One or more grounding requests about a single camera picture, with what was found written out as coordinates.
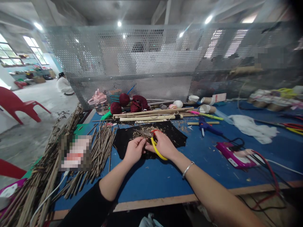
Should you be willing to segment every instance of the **black sleeve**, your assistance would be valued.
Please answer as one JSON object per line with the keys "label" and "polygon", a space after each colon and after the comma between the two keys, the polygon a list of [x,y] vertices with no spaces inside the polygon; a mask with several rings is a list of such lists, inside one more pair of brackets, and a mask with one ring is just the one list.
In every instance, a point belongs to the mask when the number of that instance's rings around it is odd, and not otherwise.
{"label": "black sleeve", "polygon": [[100,227],[114,202],[106,200],[100,192],[99,181],[80,198],[58,227]]}

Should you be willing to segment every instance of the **red scissors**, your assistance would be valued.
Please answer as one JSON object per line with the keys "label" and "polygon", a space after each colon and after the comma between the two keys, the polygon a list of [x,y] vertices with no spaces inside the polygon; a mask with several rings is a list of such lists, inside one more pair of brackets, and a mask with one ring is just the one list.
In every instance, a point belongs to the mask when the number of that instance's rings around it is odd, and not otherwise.
{"label": "red scissors", "polygon": [[255,119],[255,121],[262,122],[262,123],[269,124],[269,125],[275,125],[275,126],[278,126],[278,127],[282,127],[282,128],[285,128],[289,131],[292,131],[294,133],[297,133],[297,134],[303,136],[303,125],[300,125],[300,124],[275,123],[275,122],[261,121],[261,120],[256,120],[256,119]]}

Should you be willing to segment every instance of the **yellow scissors handle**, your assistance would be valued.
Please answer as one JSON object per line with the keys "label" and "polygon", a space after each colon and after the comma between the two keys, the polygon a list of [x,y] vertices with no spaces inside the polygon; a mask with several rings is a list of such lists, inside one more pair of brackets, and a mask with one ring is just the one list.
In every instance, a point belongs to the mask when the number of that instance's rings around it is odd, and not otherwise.
{"label": "yellow scissors handle", "polygon": [[293,128],[288,128],[288,127],[286,127],[286,129],[303,136],[303,130],[302,129],[293,129]]}
{"label": "yellow scissors handle", "polygon": [[163,157],[163,156],[160,154],[160,152],[157,150],[157,148],[156,148],[157,143],[154,141],[154,138],[153,138],[153,137],[151,137],[151,144],[152,144],[153,148],[155,149],[155,152],[157,153],[157,155],[158,155],[162,160],[167,161],[168,159],[165,158],[165,157]]}

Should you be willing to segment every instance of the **scissors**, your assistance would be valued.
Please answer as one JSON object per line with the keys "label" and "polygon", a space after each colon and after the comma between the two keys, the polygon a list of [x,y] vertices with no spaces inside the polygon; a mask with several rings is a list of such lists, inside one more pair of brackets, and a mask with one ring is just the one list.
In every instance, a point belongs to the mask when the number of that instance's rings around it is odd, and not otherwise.
{"label": "scissors", "polygon": [[137,132],[139,132],[139,133],[141,133],[141,134],[143,134],[143,135],[146,135],[146,136],[148,136],[148,137],[150,137],[151,138],[151,144],[152,144],[152,146],[153,146],[153,148],[154,148],[154,150],[155,150],[155,152],[157,153],[157,155],[162,159],[162,160],[164,160],[164,161],[167,161],[167,158],[165,158],[165,157],[163,157],[161,154],[160,154],[160,152],[158,151],[158,149],[156,148],[156,146],[157,146],[157,143],[154,141],[154,135],[155,135],[155,131],[159,131],[160,133],[162,133],[160,130],[153,130],[153,131],[151,131],[151,132],[147,132],[144,128],[142,128],[141,126],[140,126],[140,128],[141,128],[141,130],[137,130],[137,129],[134,129],[135,131],[137,131]]}
{"label": "scissors", "polygon": [[275,126],[278,126],[278,127],[282,127],[282,128],[285,128],[289,131],[292,131],[294,133],[297,133],[297,134],[303,136],[303,125],[300,125],[300,124],[274,123],[274,122],[261,121],[261,120],[256,120],[256,119],[255,119],[255,121],[262,122],[262,123],[269,124],[269,125],[275,125]]}

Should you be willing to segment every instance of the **workbench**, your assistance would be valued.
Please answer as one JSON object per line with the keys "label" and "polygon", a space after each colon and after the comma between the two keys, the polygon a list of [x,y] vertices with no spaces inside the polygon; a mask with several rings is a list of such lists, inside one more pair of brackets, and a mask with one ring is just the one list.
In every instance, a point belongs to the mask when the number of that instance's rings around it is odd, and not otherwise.
{"label": "workbench", "polygon": [[[281,118],[281,112],[271,112],[264,110],[239,110],[237,102],[231,102],[224,106],[217,107],[221,112],[229,115],[247,115],[255,119],[271,122],[299,123],[295,119]],[[94,123],[93,120],[99,120],[100,115],[94,114],[90,123],[83,127],[83,135],[86,135]],[[206,131],[202,138],[198,126],[192,126],[192,130],[187,128],[187,122],[197,122],[198,117],[184,118],[183,120],[172,120],[178,128],[188,138],[185,147],[178,150],[197,166],[216,179],[224,187],[235,195],[256,193],[274,190],[270,184],[270,174],[264,169],[264,172],[257,171],[254,168],[245,172],[235,169],[226,158],[216,149],[217,142],[225,142],[222,137]],[[120,128],[132,127],[128,124],[120,124]],[[213,125],[216,129],[222,131],[229,139],[240,137],[245,141],[245,147],[261,153],[266,159],[273,160],[291,169],[303,172],[303,136],[290,132],[283,128],[278,128],[280,132],[270,144],[261,144],[255,138],[247,136],[240,132],[234,125],[225,121],[220,121],[219,125]],[[111,153],[111,167],[113,169],[121,162],[115,148]],[[271,163],[273,170],[282,178],[289,182],[293,187],[303,186],[303,176],[285,170]],[[109,171],[109,159],[105,165],[101,177],[104,177]],[[63,219],[72,206],[93,186],[87,184],[83,190],[71,199],[64,199],[62,196],[54,206],[54,220]],[[287,188],[280,183],[281,189]],[[186,180],[182,179],[182,173],[177,170],[171,161],[163,161],[159,158],[153,160],[140,160],[127,174],[125,180],[117,195],[118,204],[114,211],[125,211],[146,207],[155,207],[168,204],[184,203],[197,201],[193,190]]]}

